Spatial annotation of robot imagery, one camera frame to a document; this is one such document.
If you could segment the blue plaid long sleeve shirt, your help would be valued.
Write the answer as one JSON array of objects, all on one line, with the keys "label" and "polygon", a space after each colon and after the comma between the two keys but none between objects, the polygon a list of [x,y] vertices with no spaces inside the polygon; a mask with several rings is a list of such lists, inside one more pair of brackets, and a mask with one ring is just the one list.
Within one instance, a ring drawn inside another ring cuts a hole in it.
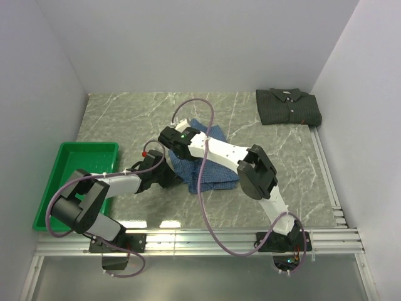
[{"label": "blue plaid long sleeve shirt", "polygon": [[[199,130],[202,134],[205,134],[207,131],[207,126],[201,124],[196,119],[190,121],[190,127]],[[182,160],[176,157],[171,150],[169,150],[169,156],[174,172],[188,185],[188,191],[191,194],[197,194],[202,158],[194,161]],[[238,181],[239,176],[234,171],[207,160],[202,173],[200,191],[234,189]]]}]

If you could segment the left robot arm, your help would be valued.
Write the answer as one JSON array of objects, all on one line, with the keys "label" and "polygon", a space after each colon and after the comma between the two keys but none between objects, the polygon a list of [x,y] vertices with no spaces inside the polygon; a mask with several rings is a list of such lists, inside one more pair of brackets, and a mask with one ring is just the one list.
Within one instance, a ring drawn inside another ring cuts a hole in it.
[{"label": "left robot arm", "polygon": [[126,228],[101,213],[105,200],[119,194],[142,193],[153,184],[169,189],[182,182],[164,153],[152,149],[143,154],[142,161],[122,172],[90,174],[77,169],[49,202],[45,217],[48,231],[57,238],[71,232],[94,235],[104,239],[110,251],[123,250]]}]

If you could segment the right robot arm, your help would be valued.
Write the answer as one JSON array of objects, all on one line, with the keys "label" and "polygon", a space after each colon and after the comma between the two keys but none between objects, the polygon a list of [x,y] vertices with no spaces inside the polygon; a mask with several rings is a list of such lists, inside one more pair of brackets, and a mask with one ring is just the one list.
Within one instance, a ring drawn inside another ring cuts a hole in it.
[{"label": "right robot arm", "polygon": [[279,191],[277,171],[261,146],[228,144],[191,127],[182,132],[166,127],[158,141],[180,159],[206,159],[239,176],[243,193],[260,203],[271,222],[270,234],[261,246],[268,244],[279,253],[294,251],[296,246],[308,249],[302,224],[288,211]]}]

